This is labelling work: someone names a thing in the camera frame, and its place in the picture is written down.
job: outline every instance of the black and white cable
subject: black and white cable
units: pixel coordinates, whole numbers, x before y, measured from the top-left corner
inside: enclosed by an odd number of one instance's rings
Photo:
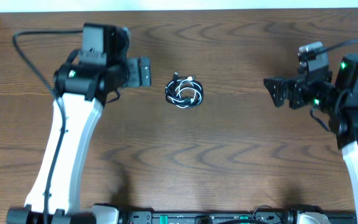
[[[173,73],[173,80],[165,87],[165,99],[168,103],[176,105],[179,108],[193,108],[203,101],[203,86],[195,80],[196,77],[178,77],[178,73]],[[183,91],[190,90],[194,95],[184,97]]]

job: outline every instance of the white background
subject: white background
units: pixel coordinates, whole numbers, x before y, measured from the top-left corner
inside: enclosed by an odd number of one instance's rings
[[[358,0],[0,0],[0,12],[358,7]]]

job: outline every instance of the tabletop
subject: tabletop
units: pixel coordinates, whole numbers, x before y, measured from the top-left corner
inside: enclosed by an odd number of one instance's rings
[[[358,9],[17,13],[0,14],[0,223],[34,184],[53,110],[12,35],[85,22],[128,27],[128,57],[150,57],[152,86],[123,89],[106,105],[89,146],[81,207],[247,211],[308,203],[354,211],[334,134],[310,118],[309,106],[274,107],[263,78],[295,76],[299,46],[358,38]],[[19,44],[52,81],[81,35],[21,37]],[[334,79],[352,52],[358,45],[329,54]],[[199,107],[165,101],[173,72],[203,84]]]

